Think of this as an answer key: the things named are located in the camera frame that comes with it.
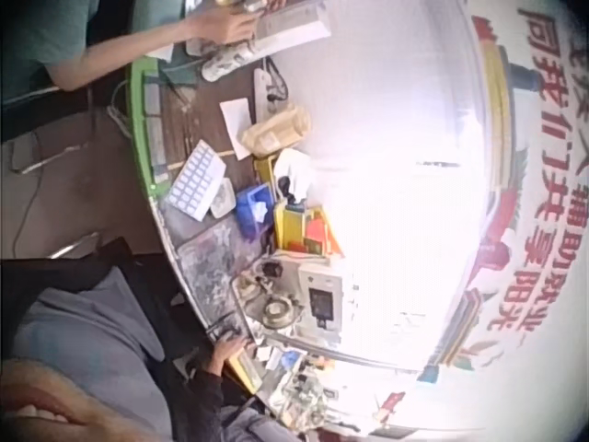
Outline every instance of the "blue plastic box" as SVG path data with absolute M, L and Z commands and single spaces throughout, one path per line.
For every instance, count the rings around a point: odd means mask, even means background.
M 254 203 L 260 202 L 266 203 L 268 209 L 263 223 L 257 223 L 252 212 Z M 238 193 L 236 210 L 237 222 L 244 238 L 249 241 L 258 239 L 262 233 L 274 225 L 274 198 L 270 184 L 250 187 Z

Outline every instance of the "white pill organizer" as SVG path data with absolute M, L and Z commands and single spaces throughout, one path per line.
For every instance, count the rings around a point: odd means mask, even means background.
M 167 201 L 202 221 L 225 175 L 226 164 L 203 140 L 199 141 L 167 195 Z

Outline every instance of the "cable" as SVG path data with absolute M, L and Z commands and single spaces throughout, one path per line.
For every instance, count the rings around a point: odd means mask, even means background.
M 272 78 L 276 81 L 276 88 L 282 92 L 281 95 L 278 94 L 268 94 L 268 101 L 287 101 L 289 97 L 289 90 L 286 81 L 284 80 L 283 75 L 278 70 L 276 63 L 272 60 L 271 57 L 266 57 L 266 65 L 268 66 L 268 72 L 272 76 Z
M 205 63 L 205 62 L 206 62 L 206 59 L 198 58 L 196 60 L 191 60 L 191 61 L 184 63 L 184 64 L 179 64 L 178 66 L 162 67 L 162 68 L 160 68 L 160 70 L 162 72 L 175 72 L 175 71 L 180 71 L 182 69 L 186 69 L 187 67 L 191 67 L 196 64 Z
M 33 133 L 33 136 L 35 137 L 35 144 L 37 145 L 37 148 L 38 148 L 39 157 L 41 157 L 39 136 L 37 135 L 37 133 L 35 131 L 32 131 L 32 133 Z M 11 158 L 10 158 L 10 169 L 13 171 L 15 170 L 14 169 L 14 159 L 15 159 L 15 145 L 13 143 L 12 154 L 11 154 Z M 37 187 L 35 188 L 35 192 L 30 197 L 29 203 L 27 204 L 27 208 L 25 209 L 25 214 L 22 217 L 22 221 L 20 222 L 20 226 L 18 226 L 17 234 L 15 235 L 15 238 L 12 241 L 12 256 L 14 259 L 17 258 L 18 240 L 20 239 L 20 235 L 22 234 L 22 231 L 24 230 L 25 225 L 27 224 L 27 219 L 29 218 L 30 208 L 33 206 L 33 203 L 35 202 L 35 200 L 37 199 L 37 195 L 39 194 L 40 182 L 43 179 L 43 171 L 44 170 L 45 170 L 45 167 L 43 167 L 43 166 L 39 167 L 39 177 L 37 178 Z
M 112 95 L 110 96 L 110 104 L 107 106 L 107 115 L 109 115 L 110 119 L 115 122 L 119 130 L 122 132 L 124 136 L 131 139 L 131 131 L 129 131 L 129 119 L 122 112 L 117 108 L 114 104 L 115 99 L 117 98 L 117 94 L 121 87 L 125 86 L 128 83 L 128 80 L 122 80 L 112 91 Z

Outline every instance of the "gray floor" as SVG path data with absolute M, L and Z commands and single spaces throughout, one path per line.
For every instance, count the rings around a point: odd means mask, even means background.
M 102 240 L 125 237 L 136 253 L 161 251 L 133 160 L 131 142 L 103 110 L 90 145 L 28 175 L 17 175 L 32 159 L 60 152 L 91 138 L 87 114 L 76 114 L 2 145 L 2 258 L 13 258 L 13 245 L 27 205 L 40 179 L 39 192 L 16 244 L 18 258 L 41 258 L 92 231 Z M 92 250 L 88 242 L 68 257 Z

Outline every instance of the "hand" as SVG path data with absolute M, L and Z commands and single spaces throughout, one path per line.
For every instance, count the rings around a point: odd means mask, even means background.
M 217 44 L 251 40 L 260 17 L 261 13 L 244 14 L 241 9 L 233 7 L 216 7 L 202 14 L 190 14 L 184 18 L 186 40 L 197 37 Z
M 286 0 L 270 0 L 268 2 L 268 10 L 269 11 L 277 11 L 278 9 L 283 8 L 286 5 Z
M 206 368 L 206 371 L 216 376 L 221 376 L 225 361 L 231 356 L 238 355 L 244 349 L 246 343 L 248 343 L 248 338 L 236 338 L 231 340 L 221 338 L 214 345 L 213 357 L 211 358 L 211 363 Z

